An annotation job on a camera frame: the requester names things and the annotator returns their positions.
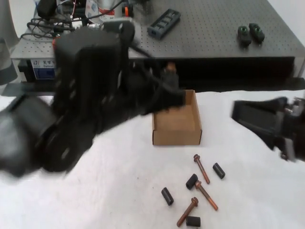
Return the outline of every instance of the copper screw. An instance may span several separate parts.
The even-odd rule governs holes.
[[[166,69],[168,70],[168,71],[170,71],[170,72],[173,72],[173,73],[176,73],[176,65],[175,65],[175,63],[173,63],[173,62],[168,62],[167,63],[167,66],[166,66]]]
[[[198,206],[198,199],[196,197],[192,198],[192,202],[189,205],[189,207],[185,210],[185,212],[183,213],[183,215],[180,217],[180,219],[177,222],[177,227],[180,227],[183,222],[185,221],[186,217],[191,213],[192,209],[196,206]]]
[[[199,189],[204,197],[208,200],[208,202],[212,205],[212,207],[215,209],[215,211],[218,210],[218,206],[214,203],[210,195],[205,191],[205,189],[201,186],[201,181],[197,180],[195,183],[196,189]]]
[[[197,162],[197,164],[198,164],[198,166],[199,166],[199,168],[200,168],[200,170],[202,172],[202,175],[203,175],[206,183],[209,184],[210,183],[210,179],[209,179],[207,173],[205,172],[205,170],[204,170],[204,168],[203,168],[203,166],[202,166],[202,164],[200,162],[200,156],[198,154],[194,155],[194,162]]]

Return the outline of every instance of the wire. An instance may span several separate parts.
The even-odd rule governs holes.
[[[60,5],[62,5],[62,4],[65,4],[66,2],[69,2],[69,1],[71,1],[71,0],[62,1],[61,3],[59,3],[59,4],[57,5],[57,7],[60,6]]]
[[[72,17],[72,18],[73,18],[73,15],[74,15],[74,13],[75,13],[75,6],[76,6],[76,0],[74,1],[73,12],[72,12],[72,14],[71,14],[71,17]]]
[[[42,37],[44,37],[44,38],[51,38],[51,39],[53,39],[53,37],[46,36],[46,35],[41,35],[41,34],[36,33],[36,32],[27,32],[27,33],[24,33],[24,34],[22,34],[22,35],[20,36],[20,39],[23,38],[23,37],[25,37],[25,36],[35,36],[35,37],[37,37],[37,38],[42,38]]]
[[[151,55],[150,55],[147,51],[145,51],[144,49],[141,49],[140,47],[134,45],[133,43],[130,44],[130,48],[132,48],[133,50],[135,50],[137,53],[142,54],[143,56],[146,56],[146,57],[152,59],[152,60],[153,60],[154,67],[155,67],[156,70],[157,70],[158,77],[160,77],[160,75],[161,75],[161,67],[160,67],[159,63],[157,62],[156,58],[154,58],[153,56],[151,56]]]
[[[124,0],[120,0],[117,4],[115,4],[112,8],[110,8],[108,11],[104,12],[104,13],[101,13],[101,14],[98,14],[98,15],[95,15],[95,16],[92,16],[92,17],[88,17],[86,18],[87,20],[89,19],[93,19],[93,18],[98,18],[98,17],[101,17],[101,16],[104,16],[108,13],[110,13],[111,11],[115,10],[115,8],[117,8],[119,5],[121,5],[122,3],[124,2]],[[83,19],[77,19],[77,20],[72,20],[72,22],[76,22],[76,21],[82,21]]]
[[[27,27],[30,29],[30,25],[33,25],[35,27],[42,27],[42,28],[46,28],[46,29],[55,29],[56,28],[56,25],[55,26],[51,26],[51,25],[39,25],[38,23],[34,23],[34,22],[28,22],[27,23]],[[64,28],[64,27],[58,27],[57,29],[60,29],[60,30],[66,30],[66,31],[74,31],[75,29],[74,28]]]

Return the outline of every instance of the black plastic part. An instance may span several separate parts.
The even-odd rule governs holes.
[[[161,191],[162,196],[164,197],[166,203],[168,204],[168,206],[173,204],[173,197],[170,194],[170,192],[168,191],[168,189],[165,187],[164,189],[162,189]]]
[[[270,148],[281,131],[286,97],[263,102],[235,101],[232,118],[258,135]]]
[[[223,171],[223,169],[219,166],[218,163],[215,163],[213,165],[213,169],[216,172],[216,174],[219,176],[220,179],[223,179],[225,176],[225,172]]]
[[[191,227],[200,227],[201,225],[200,217],[195,217],[195,216],[187,216],[185,222],[187,226],[191,226]]]
[[[262,43],[265,39],[265,34],[261,30],[261,27],[258,24],[250,23],[249,24],[250,34],[255,38],[258,43]]]
[[[252,42],[249,30],[246,26],[238,27],[237,37],[240,44],[244,47],[249,46]]]
[[[127,43],[131,43],[134,38],[135,28],[132,22],[127,20],[105,21],[103,30],[120,34],[120,38]]]
[[[40,0],[37,5],[38,16],[49,19],[56,11],[56,0]]]
[[[30,60],[21,60],[18,64],[18,70],[19,72],[24,73],[27,82],[31,83],[36,81],[36,77]]]
[[[39,167],[56,117],[37,97],[23,95],[0,112],[0,169],[21,177]]]
[[[186,182],[186,187],[191,190],[193,186],[195,185],[196,181],[198,180],[198,176],[196,174],[193,174],[190,179]]]
[[[93,122],[62,122],[64,124],[49,137],[41,158],[42,167],[48,172],[70,172],[92,146]]]
[[[180,16],[178,11],[168,9],[147,28],[148,35],[161,39],[180,20]]]

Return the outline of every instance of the white cloth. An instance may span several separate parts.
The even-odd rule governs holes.
[[[95,138],[66,176],[38,171],[15,181],[0,173],[1,229],[175,229],[192,197],[191,215],[206,229],[304,229],[305,163],[286,162],[230,118],[234,100],[303,97],[304,91],[197,94],[200,146],[155,147],[152,118],[137,117]],[[0,97],[0,107],[12,98]],[[199,154],[207,185],[193,155]],[[215,174],[223,168],[223,180]],[[185,187],[196,173],[214,199]],[[167,206],[161,190],[174,198]]]

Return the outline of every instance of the open cardboard box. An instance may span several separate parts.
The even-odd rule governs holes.
[[[193,90],[186,90],[186,105],[152,115],[152,144],[155,146],[199,145],[200,115]]]

